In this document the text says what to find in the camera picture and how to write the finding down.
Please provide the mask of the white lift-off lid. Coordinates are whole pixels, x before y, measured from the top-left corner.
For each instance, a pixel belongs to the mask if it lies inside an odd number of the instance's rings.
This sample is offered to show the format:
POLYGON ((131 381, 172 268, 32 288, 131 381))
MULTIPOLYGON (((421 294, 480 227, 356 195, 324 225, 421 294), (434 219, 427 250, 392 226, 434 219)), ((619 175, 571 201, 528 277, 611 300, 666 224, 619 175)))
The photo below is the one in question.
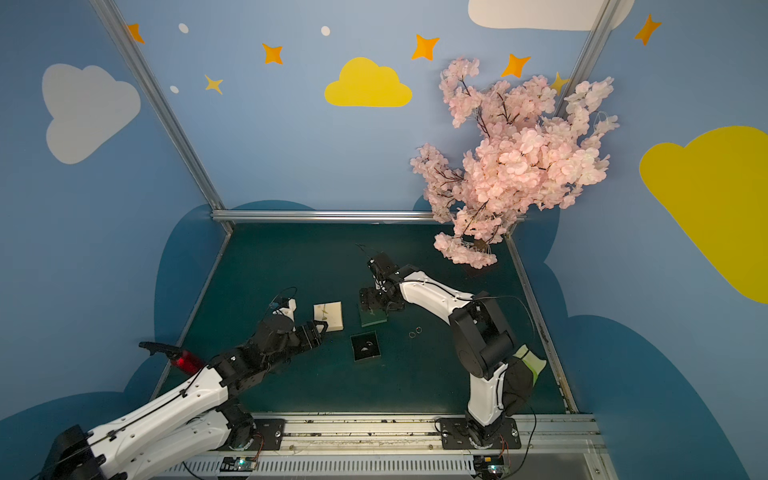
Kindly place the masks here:
POLYGON ((342 331, 344 329, 342 316, 342 303, 340 301, 315 304, 313 306, 314 320, 325 322, 329 332, 342 331))

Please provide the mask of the green jewelry box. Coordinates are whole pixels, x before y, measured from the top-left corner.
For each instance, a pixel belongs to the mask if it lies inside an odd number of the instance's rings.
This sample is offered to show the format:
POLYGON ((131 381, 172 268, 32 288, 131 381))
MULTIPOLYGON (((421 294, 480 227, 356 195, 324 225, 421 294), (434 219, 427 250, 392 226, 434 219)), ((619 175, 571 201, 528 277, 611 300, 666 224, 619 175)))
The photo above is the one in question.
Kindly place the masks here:
POLYGON ((373 327, 388 321, 387 313, 382 309, 374 309, 359 305, 360 325, 362 328, 373 327))

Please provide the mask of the green jewelry box base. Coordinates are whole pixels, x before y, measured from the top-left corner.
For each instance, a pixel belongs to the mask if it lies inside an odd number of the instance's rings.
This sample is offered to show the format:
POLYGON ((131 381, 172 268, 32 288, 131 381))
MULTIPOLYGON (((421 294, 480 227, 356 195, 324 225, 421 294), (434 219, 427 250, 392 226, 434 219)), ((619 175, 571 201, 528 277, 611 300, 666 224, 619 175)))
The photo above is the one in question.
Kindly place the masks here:
POLYGON ((375 331, 353 335, 350 337, 350 341, 355 362, 378 358, 381 355, 378 336, 375 331))

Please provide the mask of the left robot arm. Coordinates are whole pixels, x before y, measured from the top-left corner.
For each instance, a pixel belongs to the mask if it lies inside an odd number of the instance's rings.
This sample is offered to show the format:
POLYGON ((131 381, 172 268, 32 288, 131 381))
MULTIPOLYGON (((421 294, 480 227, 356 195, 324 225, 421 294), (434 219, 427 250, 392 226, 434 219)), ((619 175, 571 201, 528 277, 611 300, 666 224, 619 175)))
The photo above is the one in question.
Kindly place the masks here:
POLYGON ((239 396, 290 358, 319 347, 325 321, 296 325, 274 313, 243 344, 215 356, 174 390, 89 431, 75 425, 55 439, 40 479, 148 479, 224 445, 244 448, 254 420, 239 396))

